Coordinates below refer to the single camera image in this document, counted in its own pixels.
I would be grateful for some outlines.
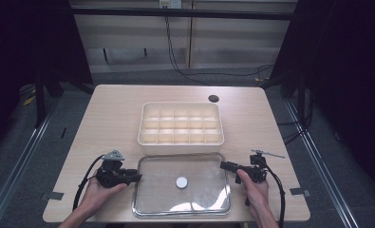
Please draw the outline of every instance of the dark round object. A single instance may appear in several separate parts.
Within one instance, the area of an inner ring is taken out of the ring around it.
[[[219,102],[219,97],[216,96],[216,95],[211,95],[211,96],[208,97],[208,100],[210,100],[210,102],[212,102],[212,103],[217,103],[217,102]]]

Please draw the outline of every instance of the white egg tray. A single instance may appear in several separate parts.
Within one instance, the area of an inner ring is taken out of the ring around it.
[[[218,152],[224,142],[219,109],[212,103],[147,103],[138,142],[146,155]]]

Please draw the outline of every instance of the forearm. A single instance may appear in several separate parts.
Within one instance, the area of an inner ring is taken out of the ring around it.
[[[78,207],[63,221],[59,228],[80,227],[89,217],[90,213],[86,209]]]
[[[268,204],[255,207],[256,223],[258,227],[277,228],[278,224],[273,217],[271,208]]]
[[[250,214],[255,220],[255,224],[257,224],[257,228],[263,228],[261,222],[260,222],[260,217],[257,215],[257,213],[254,211],[253,208],[250,208]]]

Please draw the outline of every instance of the human hand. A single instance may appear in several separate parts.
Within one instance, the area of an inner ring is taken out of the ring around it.
[[[268,182],[254,183],[249,175],[241,169],[236,171],[243,181],[244,196],[250,202],[250,214],[255,219],[258,227],[277,227],[268,203]]]
[[[105,188],[101,186],[98,180],[93,177],[89,180],[88,186],[84,193],[83,200],[81,201],[79,208],[86,211],[87,217],[92,217],[102,205],[113,195],[121,192],[127,187],[127,184],[121,183],[111,188]]]
[[[92,217],[99,208],[113,195],[121,192],[127,187],[127,184],[121,183],[111,188],[101,186],[98,180],[93,177],[89,179],[83,200],[80,205],[69,215],[60,228],[80,227],[87,219]]]

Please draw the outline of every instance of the gray floor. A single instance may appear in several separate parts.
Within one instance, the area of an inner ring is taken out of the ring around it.
[[[258,86],[256,78],[265,80],[270,74],[263,71],[260,76],[231,76],[202,74],[189,76],[211,86]],[[194,73],[233,73],[246,74],[256,72],[256,68],[222,68],[188,70]],[[94,74],[98,84],[144,84],[144,85],[194,85],[203,84],[187,79],[174,70],[151,70],[134,72],[111,72]],[[58,178],[66,154],[72,144],[79,124],[90,100],[90,95],[71,85],[63,85],[66,92],[51,115],[47,130],[39,142],[25,174],[20,179],[8,207],[0,220],[0,227],[56,227],[43,221],[43,212],[47,205],[41,199],[43,193],[51,191]],[[286,102],[281,98],[279,86],[266,90],[273,115],[278,123],[291,122]],[[6,137],[0,142],[0,190],[10,170],[21,156],[30,138],[36,120],[35,103],[28,106],[18,105],[10,118]],[[296,131],[294,125],[280,125],[281,136],[289,136]],[[359,227],[375,227],[375,185],[367,174],[352,159],[350,150],[334,138],[334,129],[323,116],[317,105],[313,109],[309,133],[313,137],[331,176],[342,192],[343,197],[356,218]],[[300,137],[287,145],[293,167],[301,187],[311,192],[306,198],[311,218],[305,222],[286,222],[286,227],[345,227],[328,191],[320,179]],[[104,227],[104,224],[88,223],[84,227]]]

